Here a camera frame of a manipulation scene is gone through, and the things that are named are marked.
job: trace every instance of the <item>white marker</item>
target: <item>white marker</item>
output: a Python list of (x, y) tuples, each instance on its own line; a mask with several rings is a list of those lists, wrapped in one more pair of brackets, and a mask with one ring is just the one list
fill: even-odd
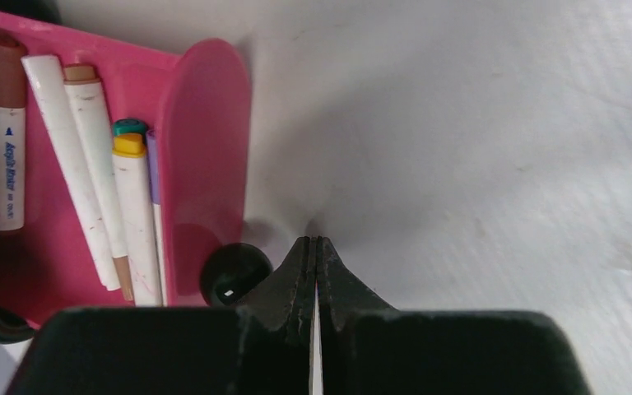
[(103, 84), (90, 64), (64, 66), (64, 77), (64, 89), (69, 97), (69, 107), (77, 126), (83, 155), (103, 213), (103, 224), (123, 297), (125, 300), (134, 300), (122, 212), (115, 187), (113, 158), (110, 155), (113, 150), (113, 136)]
[(26, 48), (0, 36), (0, 233), (25, 224), (26, 74), (21, 65)]
[(54, 154), (67, 183), (100, 282), (108, 290), (119, 289), (108, 235), (95, 196), (76, 124), (69, 109), (64, 75), (54, 55), (26, 56), (22, 60), (35, 101), (47, 128)]
[(159, 263), (156, 256), (154, 215), (151, 212), (149, 169), (143, 136), (121, 134), (113, 141), (113, 167), (127, 237), (134, 304), (161, 306)]
[(161, 223), (161, 196), (159, 185), (159, 161), (156, 148), (156, 131), (146, 132), (146, 144), (149, 146), (149, 177), (151, 178), (151, 203), (154, 207), (154, 227), (156, 228), (156, 252), (159, 258), (159, 275), (163, 305), (168, 305), (168, 288), (165, 278), (165, 256), (163, 250), (163, 224)]

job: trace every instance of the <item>brown marker cap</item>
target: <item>brown marker cap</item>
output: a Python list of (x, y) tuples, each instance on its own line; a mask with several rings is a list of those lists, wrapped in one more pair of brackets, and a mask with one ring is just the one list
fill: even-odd
[(26, 71), (21, 64), (26, 54), (23, 44), (0, 35), (0, 107), (22, 109), (26, 106)]
[(66, 85), (85, 85), (98, 81), (100, 79), (90, 64), (74, 63), (64, 66), (64, 83)]

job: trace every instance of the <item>pink pen holder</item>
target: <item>pink pen holder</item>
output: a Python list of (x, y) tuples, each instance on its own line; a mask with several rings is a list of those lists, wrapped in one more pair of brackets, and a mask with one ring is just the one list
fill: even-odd
[[(209, 39), (179, 57), (1, 12), (0, 33), (95, 65), (112, 120), (156, 129), (169, 304), (206, 305), (202, 265), (243, 223), (251, 90), (234, 48)], [(26, 224), (0, 237), (0, 307), (38, 328), (67, 307), (130, 305), (100, 284), (32, 92), (26, 117)]]

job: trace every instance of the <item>black ball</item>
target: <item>black ball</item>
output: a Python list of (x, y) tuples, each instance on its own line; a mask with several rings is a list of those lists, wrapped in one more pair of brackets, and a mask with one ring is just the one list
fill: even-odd
[(212, 253), (200, 272), (200, 291), (210, 306), (231, 306), (272, 273), (270, 260), (251, 244), (235, 243)]

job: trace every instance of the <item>purple marker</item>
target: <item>purple marker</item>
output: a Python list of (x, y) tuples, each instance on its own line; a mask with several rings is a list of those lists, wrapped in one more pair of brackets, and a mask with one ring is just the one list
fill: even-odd
[(159, 276), (161, 282), (161, 298), (163, 305), (168, 305), (168, 293), (165, 279), (165, 255), (163, 250), (163, 230), (161, 229), (161, 197), (159, 185), (158, 148), (156, 147), (156, 130), (146, 132), (146, 148), (149, 158), (149, 179), (151, 180), (151, 203), (154, 207), (154, 226), (156, 228), (156, 253), (159, 259)]

